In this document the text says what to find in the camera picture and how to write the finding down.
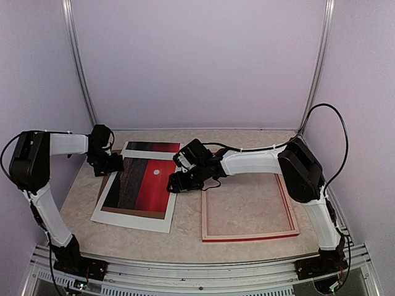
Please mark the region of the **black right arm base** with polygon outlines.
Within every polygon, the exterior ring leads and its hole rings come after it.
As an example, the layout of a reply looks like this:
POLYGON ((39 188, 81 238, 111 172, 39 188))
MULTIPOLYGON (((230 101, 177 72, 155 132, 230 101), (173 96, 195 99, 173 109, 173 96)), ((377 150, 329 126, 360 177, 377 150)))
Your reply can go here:
POLYGON ((335 273, 348 268, 344 244, 340 243, 334 250, 318 250, 318 256, 295 262, 297 278, 305 280, 335 273))

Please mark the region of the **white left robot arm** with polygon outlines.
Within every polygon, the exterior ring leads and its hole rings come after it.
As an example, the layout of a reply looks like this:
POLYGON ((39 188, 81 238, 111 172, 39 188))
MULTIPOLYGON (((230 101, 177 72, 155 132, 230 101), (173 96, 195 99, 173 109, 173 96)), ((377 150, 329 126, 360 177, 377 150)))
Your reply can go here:
POLYGON ((88 135, 69 131, 22 131, 5 176, 21 190, 37 223, 44 229, 53 250, 65 252, 62 264, 73 274, 86 269, 86 260, 77 254, 78 241, 63 222, 50 187, 51 157, 85 155, 96 177, 123 170, 123 158, 112 151, 114 132, 106 125, 95 125, 88 135))

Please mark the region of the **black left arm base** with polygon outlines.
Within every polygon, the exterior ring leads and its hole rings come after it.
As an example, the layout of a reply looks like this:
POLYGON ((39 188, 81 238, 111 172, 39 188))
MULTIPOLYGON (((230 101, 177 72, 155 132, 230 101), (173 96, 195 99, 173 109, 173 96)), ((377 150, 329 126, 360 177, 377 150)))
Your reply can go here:
POLYGON ((84 257, 75 237, 65 247, 52 245, 55 255, 54 269, 86 279, 103 281, 107 272, 108 262, 95 258, 84 257))

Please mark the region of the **wooden picture frame red edge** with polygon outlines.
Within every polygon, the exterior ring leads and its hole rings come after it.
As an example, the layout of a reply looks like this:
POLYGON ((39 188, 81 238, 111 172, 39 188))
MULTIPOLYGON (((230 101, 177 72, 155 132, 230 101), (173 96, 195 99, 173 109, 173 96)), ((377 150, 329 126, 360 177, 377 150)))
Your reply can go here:
POLYGON ((279 188, 280 196, 285 208, 289 231, 266 232, 259 234, 240 234, 240 235, 210 235, 208 234, 207 222, 207 195, 205 191, 201 192, 201 218, 202 218, 202 241, 205 243, 216 242, 247 242, 247 241, 263 241, 269 239, 280 239, 288 237, 296 237, 299 235, 299 227, 297 225, 294 210, 291 204, 291 198, 286 189, 284 178, 281 176, 281 168, 278 162, 278 154, 282 152, 282 148, 258 151, 258 152, 242 152, 230 151, 225 153, 221 161, 224 172, 228 176, 239 175, 243 173, 271 173, 275 176, 276 185, 279 188))

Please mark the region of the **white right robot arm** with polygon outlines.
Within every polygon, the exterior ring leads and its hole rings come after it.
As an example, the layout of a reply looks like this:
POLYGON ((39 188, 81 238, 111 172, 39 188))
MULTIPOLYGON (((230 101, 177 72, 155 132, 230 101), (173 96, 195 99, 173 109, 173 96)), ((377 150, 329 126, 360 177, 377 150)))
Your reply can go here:
POLYGON ((173 156, 180 170, 168 177, 168 192, 201 190, 208 179, 217 181, 240 174, 282 175, 289 196, 304 207, 316 232, 320 253, 315 261, 316 269, 328 274, 339 265, 346 239, 326 196, 322 166, 299 137, 277 146, 256 149, 221 144, 218 151, 211 152, 207 146, 193 139, 173 156))

